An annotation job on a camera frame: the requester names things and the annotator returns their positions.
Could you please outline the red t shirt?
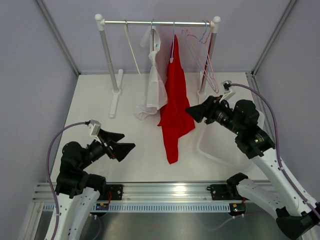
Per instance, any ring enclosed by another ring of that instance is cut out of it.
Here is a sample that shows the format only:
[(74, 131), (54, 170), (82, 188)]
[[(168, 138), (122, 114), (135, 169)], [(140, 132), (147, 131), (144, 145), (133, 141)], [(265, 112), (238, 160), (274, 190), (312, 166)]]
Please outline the red t shirt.
[(167, 65), (165, 90), (167, 104), (160, 109), (158, 126), (162, 129), (166, 158), (171, 165), (179, 158), (179, 138), (195, 128), (194, 119), (185, 111), (190, 107), (190, 103), (187, 97), (185, 73), (180, 61), (177, 36), (175, 36), (173, 63), (169, 61)]

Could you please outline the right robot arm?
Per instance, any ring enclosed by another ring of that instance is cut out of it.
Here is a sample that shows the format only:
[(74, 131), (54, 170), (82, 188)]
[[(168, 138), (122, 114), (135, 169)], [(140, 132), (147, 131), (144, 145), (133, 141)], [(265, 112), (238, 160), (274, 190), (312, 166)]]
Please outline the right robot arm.
[(277, 152), (275, 143), (258, 126), (260, 114), (251, 100), (241, 99), (230, 108), (226, 100), (209, 96), (185, 111), (197, 123), (217, 122), (234, 133), (238, 149), (265, 174), (277, 192), (274, 195), (238, 173), (226, 181), (230, 198), (241, 196), (253, 201), (275, 219), (278, 228), (291, 240), (320, 223), (320, 203), (298, 182)]

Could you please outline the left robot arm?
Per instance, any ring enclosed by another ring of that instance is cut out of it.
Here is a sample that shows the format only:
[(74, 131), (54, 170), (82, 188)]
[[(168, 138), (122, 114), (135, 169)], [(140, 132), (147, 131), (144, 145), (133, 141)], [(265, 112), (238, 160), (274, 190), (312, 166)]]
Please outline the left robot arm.
[(82, 147), (71, 141), (62, 148), (59, 174), (51, 185), (54, 212), (45, 235), (47, 240), (78, 240), (92, 208), (98, 200), (109, 204), (120, 201), (123, 185), (108, 184), (101, 175), (85, 169), (104, 156), (121, 162), (135, 148), (134, 143), (123, 143), (122, 133), (102, 129), (89, 132), (92, 143)]

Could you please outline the white t shirt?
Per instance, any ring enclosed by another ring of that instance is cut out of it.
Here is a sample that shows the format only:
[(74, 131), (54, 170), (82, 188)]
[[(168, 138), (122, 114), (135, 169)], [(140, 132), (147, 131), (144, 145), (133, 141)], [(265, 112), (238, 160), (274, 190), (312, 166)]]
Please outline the white t shirt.
[(134, 116), (138, 120), (144, 120), (154, 115), (168, 102), (165, 83), (167, 80), (167, 56), (162, 46), (161, 36), (155, 26), (146, 30), (141, 47), (149, 47), (148, 58), (151, 62), (148, 82), (144, 90), (144, 96), (140, 103), (134, 108)]

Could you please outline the silver hanger under white shirt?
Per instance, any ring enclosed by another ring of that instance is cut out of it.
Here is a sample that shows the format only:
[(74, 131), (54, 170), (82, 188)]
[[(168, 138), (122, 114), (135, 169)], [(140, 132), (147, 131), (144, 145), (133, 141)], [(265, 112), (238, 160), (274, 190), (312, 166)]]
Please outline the silver hanger under white shirt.
[(150, 24), (150, 36), (151, 36), (151, 51), (154, 51), (154, 29), (153, 29), (153, 20)]

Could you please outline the cream wooden hanger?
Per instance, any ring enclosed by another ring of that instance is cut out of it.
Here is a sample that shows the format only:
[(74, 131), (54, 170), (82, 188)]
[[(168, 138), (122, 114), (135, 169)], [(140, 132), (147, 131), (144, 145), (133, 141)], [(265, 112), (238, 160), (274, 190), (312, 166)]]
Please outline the cream wooden hanger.
[(125, 35), (126, 35), (126, 38), (127, 38), (128, 44), (129, 44), (129, 48), (130, 48), (134, 63), (135, 63), (135, 67), (136, 67), (136, 70), (137, 70), (138, 74), (141, 75), (140, 68), (139, 68), (139, 65), (137, 63), (137, 59), (136, 59), (136, 56), (135, 56), (135, 53), (134, 53), (134, 49), (132, 47), (131, 39), (130, 39), (130, 36), (129, 36), (128, 22), (127, 22), (126, 19), (124, 20), (124, 22), (125, 22), (124, 31), (125, 31)]

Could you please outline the white plastic basket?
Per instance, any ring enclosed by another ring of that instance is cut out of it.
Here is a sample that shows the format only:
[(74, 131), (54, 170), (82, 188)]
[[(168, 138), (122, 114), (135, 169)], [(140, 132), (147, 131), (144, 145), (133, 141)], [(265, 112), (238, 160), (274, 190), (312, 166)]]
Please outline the white plastic basket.
[(241, 172), (249, 172), (254, 163), (238, 149), (235, 138), (235, 133), (216, 122), (205, 125), (199, 135), (196, 150), (208, 160)]

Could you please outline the aluminium rail frame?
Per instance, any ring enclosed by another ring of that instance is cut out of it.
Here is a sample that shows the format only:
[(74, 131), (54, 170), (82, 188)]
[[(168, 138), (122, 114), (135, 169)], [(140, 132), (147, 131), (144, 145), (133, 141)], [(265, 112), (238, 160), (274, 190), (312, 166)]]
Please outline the aluminium rail frame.
[(239, 203), (226, 194), (223, 181), (121, 182), (111, 190), (111, 203)]

